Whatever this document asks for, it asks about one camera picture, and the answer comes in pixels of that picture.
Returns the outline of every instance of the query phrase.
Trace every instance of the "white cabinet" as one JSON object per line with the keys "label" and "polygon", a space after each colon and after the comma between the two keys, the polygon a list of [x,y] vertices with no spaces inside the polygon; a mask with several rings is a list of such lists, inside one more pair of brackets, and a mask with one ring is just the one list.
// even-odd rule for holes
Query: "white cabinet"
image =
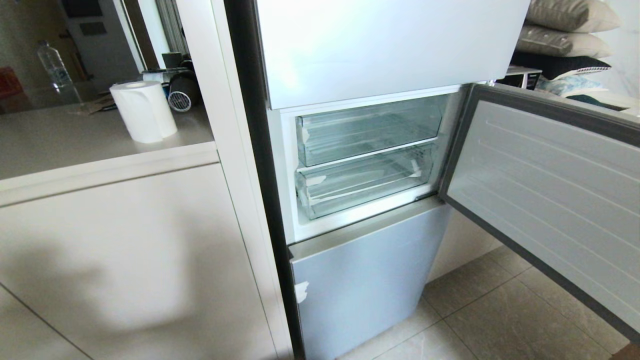
{"label": "white cabinet", "polygon": [[7,206],[0,224],[0,282],[96,360],[275,357],[220,164]]}
{"label": "white cabinet", "polygon": [[0,359],[89,360],[2,287]]}

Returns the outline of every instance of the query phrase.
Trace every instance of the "open freezer door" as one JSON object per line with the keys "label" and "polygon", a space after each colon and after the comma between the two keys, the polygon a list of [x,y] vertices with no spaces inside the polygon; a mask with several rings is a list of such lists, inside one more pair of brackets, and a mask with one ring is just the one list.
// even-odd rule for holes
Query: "open freezer door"
{"label": "open freezer door", "polygon": [[640,341],[640,124],[477,85],[440,196]]}

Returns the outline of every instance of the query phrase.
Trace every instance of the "freezer drawer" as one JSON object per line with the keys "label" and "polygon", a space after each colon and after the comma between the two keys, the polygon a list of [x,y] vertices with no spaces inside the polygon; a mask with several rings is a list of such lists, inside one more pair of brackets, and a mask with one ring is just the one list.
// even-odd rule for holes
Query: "freezer drawer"
{"label": "freezer drawer", "polygon": [[433,138],[447,95],[296,117],[298,158],[307,167]]}
{"label": "freezer drawer", "polygon": [[307,359],[334,359],[413,313],[450,214],[430,197],[289,247]]}
{"label": "freezer drawer", "polygon": [[335,213],[429,181],[434,145],[426,143],[295,173],[309,219]]}

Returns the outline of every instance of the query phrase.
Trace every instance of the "door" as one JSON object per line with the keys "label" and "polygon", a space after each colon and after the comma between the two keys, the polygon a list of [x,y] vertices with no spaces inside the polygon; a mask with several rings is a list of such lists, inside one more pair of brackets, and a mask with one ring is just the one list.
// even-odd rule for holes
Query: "door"
{"label": "door", "polygon": [[440,196],[640,341],[640,123],[474,86]]}
{"label": "door", "polygon": [[500,79],[529,6],[529,0],[256,3],[271,109]]}
{"label": "door", "polygon": [[430,197],[289,247],[307,359],[335,359],[415,311],[450,214]]}

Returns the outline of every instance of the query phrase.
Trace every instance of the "gray pillow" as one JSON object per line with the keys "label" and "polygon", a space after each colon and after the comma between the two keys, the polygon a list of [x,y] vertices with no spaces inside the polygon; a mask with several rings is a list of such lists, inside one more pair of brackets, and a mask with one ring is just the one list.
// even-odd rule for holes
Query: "gray pillow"
{"label": "gray pillow", "polygon": [[549,56],[611,56],[611,48],[591,34],[565,33],[536,25],[525,25],[520,30],[516,50]]}
{"label": "gray pillow", "polygon": [[613,9],[600,0],[531,0],[527,20],[572,33],[596,33],[622,25]]}

